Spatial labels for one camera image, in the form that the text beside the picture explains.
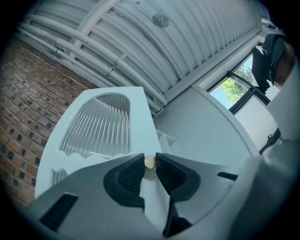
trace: tree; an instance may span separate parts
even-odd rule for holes
[[[239,67],[235,74],[244,78],[249,83],[252,83],[255,80],[252,75],[251,69],[248,67],[245,70],[243,65]],[[222,83],[221,88],[226,93],[228,93],[226,99],[234,103],[236,103],[247,92],[246,88],[244,88],[242,85],[231,78],[228,78],[224,83]]]

